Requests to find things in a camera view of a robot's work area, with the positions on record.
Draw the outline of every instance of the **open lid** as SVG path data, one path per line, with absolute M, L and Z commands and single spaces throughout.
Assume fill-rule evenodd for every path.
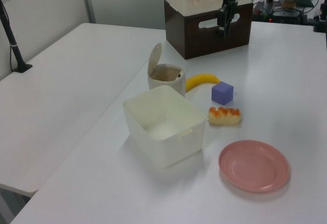
M 148 63 L 148 75 L 152 76 L 155 72 L 155 68 L 159 63 L 159 59 L 161 56 L 162 44 L 158 43 L 152 50 L 149 63 Z

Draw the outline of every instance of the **purple cube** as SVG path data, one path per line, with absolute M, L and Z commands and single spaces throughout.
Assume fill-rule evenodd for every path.
M 211 100 L 221 105 L 226 105 L 233 100 L 234 86 L 220 81 L 211 89 Z

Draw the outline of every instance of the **brown wooden box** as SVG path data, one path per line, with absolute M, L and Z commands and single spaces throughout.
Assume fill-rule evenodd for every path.
M 199 28 L 202 21 L 217 18 L 217 11 L 183 16 L 165 1 L 166 39 L 184 59 L 224 51 L 249 44 L 253 3 L 237 6 L 238 21 L 230 24 L 226 37 L 218 35 L 218 26 Z

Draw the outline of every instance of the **pink plate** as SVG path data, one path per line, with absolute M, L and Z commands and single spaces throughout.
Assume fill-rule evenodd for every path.
M 290 168 L 284 155 L 260 141 L 236 141 L 219 155 L 222 173 L 237 187 L 251 192 L 272 191 L 289 178 Z

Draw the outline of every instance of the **toy banana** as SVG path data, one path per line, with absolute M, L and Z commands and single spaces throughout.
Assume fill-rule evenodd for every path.
M 186 92 L 194 88 L 201 83 L 215 83 L 218 84 L 220 80 L 211 73 L 201 73 L 194 75 L 186 80 L 185 89 Z

